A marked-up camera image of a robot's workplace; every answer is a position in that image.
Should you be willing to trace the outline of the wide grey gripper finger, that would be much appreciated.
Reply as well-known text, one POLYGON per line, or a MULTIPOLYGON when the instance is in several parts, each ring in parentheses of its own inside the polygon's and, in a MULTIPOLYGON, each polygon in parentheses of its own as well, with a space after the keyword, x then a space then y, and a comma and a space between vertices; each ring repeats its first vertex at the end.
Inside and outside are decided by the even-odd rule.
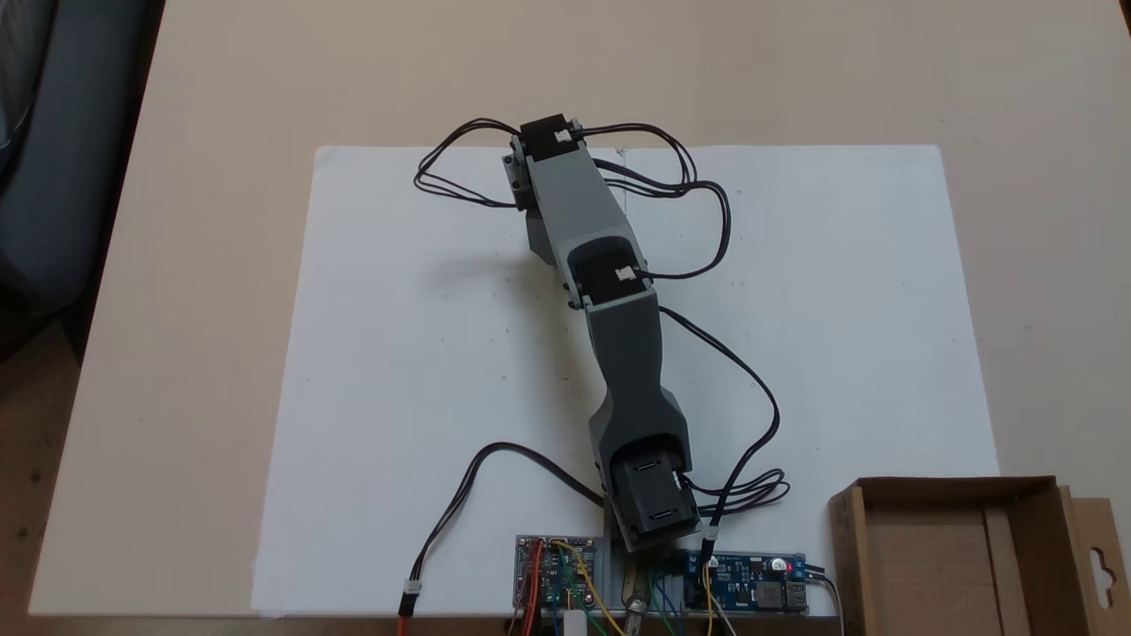
POLYGON ((562 243, 566 241, 563 226, 558 215, 545 212, 538 207, 530 207, 525 212, 527 240, 533 253, 545 264, 561 269, 563 250, 562 243))

